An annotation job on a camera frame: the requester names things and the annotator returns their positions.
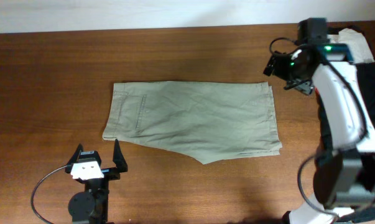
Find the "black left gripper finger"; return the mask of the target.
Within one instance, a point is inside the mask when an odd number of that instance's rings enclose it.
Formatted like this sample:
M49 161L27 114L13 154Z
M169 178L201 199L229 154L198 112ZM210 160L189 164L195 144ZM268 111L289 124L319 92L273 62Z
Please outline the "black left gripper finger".
M71 156L70 160L67 162L67 165L72 165L77 162L79 155L83 152L83 146L82 144L79 144L76 148L76 151Z
M128 171L127 162L121 152L121 147L117 139L115 139L115 142L114 142L113 162L116 165L116 168L119 172Z

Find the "khaki green shorts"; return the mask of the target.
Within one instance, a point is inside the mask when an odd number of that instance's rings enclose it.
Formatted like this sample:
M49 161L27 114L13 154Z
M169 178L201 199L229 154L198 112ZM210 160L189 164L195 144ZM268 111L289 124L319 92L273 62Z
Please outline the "khaki green shorts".
M177 152L202 164L276 156L271 86L261 83L115 83L104 140Z

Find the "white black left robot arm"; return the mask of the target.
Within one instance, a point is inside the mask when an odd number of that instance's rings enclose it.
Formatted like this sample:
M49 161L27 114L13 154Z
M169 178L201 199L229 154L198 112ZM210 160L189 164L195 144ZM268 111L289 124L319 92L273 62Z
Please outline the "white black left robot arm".
M68 203L73 223L108 222L109 182L119 180L120 174L128 171L118 140L114 142L113 162L114 167L102 169L99 153L84 151L78 145L65 169L73 180L84 185L84 191L75 194Z

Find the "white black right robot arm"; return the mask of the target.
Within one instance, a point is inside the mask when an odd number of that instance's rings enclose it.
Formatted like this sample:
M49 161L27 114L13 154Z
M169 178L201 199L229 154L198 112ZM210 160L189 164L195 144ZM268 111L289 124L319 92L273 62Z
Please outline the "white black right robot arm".
M324 18L300 21L289 53L272 51L267 76L286 82L285 89L317 91L333 143L318 151L314 193L286 212L282 223L339 223L345 216L375 208L375 128L361 95L357 69L346 44L333 44Z

